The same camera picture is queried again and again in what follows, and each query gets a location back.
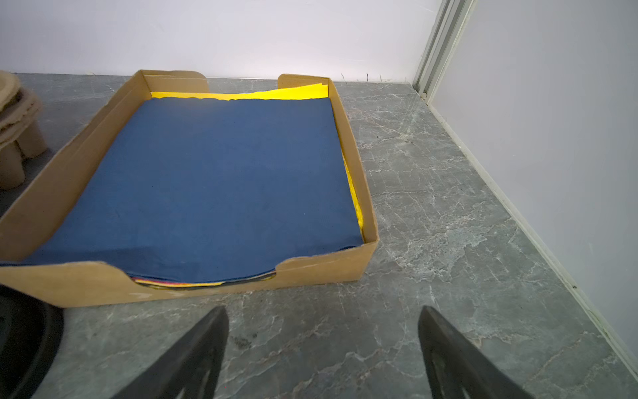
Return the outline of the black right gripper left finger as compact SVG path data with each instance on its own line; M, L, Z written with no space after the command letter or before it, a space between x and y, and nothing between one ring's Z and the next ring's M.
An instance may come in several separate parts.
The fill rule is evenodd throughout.
M229 337L224 306L213 308L115 398L213 398Z

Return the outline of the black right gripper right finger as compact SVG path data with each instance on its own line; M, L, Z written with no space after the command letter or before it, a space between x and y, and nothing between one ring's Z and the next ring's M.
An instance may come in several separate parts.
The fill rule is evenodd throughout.
M418 333L433 398L530 398L437 309L422 308Z

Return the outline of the black coffee cup lid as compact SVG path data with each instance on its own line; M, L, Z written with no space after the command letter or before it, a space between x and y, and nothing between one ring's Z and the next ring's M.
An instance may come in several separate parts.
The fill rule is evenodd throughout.
M2 398L33 396L53 365L63 331L62 309L1 287Z

